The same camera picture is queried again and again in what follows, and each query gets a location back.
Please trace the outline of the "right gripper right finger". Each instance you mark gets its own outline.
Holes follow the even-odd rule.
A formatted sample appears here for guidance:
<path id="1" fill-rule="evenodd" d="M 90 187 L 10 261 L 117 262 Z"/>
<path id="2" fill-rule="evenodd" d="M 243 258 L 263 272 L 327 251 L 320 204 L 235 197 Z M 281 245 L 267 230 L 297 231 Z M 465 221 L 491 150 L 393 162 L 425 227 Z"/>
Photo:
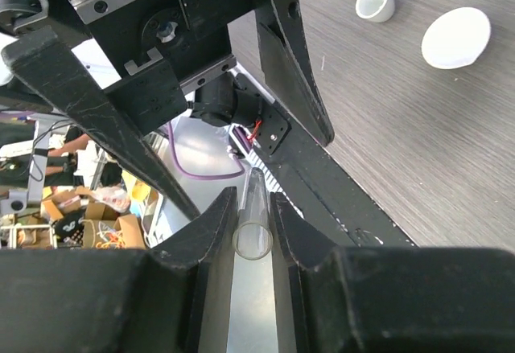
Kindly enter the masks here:
<path id="1" fill-rule="evenodd" d="M 511 352 L 514 256 L 344 247 L 270 197 L 281 352 Z"/>

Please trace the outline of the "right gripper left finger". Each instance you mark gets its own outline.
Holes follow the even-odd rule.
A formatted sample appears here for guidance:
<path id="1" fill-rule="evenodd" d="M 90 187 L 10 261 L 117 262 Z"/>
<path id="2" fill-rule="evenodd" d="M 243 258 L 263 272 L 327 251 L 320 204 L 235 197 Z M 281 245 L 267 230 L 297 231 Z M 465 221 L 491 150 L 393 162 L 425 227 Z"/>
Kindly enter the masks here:
<path id="1" fill-rule="evenodd" d="M 224 352 L 237 191 L 142 249 L 4 250 L 4 352 Z"/>

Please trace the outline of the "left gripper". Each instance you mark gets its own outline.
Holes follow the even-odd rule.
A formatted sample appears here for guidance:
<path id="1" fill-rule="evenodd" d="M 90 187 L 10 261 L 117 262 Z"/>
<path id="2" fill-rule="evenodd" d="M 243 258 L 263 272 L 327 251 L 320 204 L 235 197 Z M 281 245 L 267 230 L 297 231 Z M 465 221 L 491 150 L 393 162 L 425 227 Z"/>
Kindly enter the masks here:
<path id="1" fill-rule="evenodd" d="M 181 114 L 190 92 L 197 95 L 194 117 L 211 125 L 251 126 L 258 120 L 258 97 L 244 93 L 229 77 L 235 59 L 228 25 L 254 10 L 254 0 L 64 2 L 120 75 L 108 94 L 130 120 L 50 26 L 4 47 L 4 63 L 123 168 L 195 219 L 198 207 L 137 127 L 149 133 Z"/>

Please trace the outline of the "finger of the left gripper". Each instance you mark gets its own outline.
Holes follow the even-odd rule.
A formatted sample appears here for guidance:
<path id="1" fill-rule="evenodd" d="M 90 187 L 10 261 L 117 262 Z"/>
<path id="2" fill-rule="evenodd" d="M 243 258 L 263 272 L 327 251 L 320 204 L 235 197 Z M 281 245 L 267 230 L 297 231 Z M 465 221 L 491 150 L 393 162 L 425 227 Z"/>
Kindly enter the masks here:
<path id="1" fill-rule="evenodd" d="M 258 48 L 266 85 L 321 145 L 334 129 L 312 71 L 299 0 L 255 0 Z"/>

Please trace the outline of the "clear glass test tube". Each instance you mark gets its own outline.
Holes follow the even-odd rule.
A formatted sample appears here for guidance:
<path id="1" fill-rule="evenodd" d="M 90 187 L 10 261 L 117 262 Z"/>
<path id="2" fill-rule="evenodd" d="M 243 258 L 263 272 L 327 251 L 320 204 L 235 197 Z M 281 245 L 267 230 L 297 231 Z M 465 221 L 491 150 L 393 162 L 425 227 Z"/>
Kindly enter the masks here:
<path id="1" fill-rule="evenodd" d="M 272 248 L 269 196 L 264 172 L 253 167 L 245 180 L 238 224 L 233 233 L 234 250 L 247 261 L 261 260 Z"/>

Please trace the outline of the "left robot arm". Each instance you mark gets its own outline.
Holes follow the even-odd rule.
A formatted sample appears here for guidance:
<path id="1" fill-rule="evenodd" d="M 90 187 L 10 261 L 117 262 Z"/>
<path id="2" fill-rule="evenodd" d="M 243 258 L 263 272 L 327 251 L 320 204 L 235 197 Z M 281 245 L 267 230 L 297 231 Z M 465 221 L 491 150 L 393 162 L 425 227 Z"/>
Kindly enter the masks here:
<path id="1" fill-rule="evenodd" d="M 199 210 L 145 136 L 187 109 L 255 125 L 264 104 L 230 76 L 229 24 L 254 13 L 266 84 L 320 144 L 334 130 L 299 0 L 1 0 L 2 58 L 27 95 L 80 126 L 189 219 Z"/>

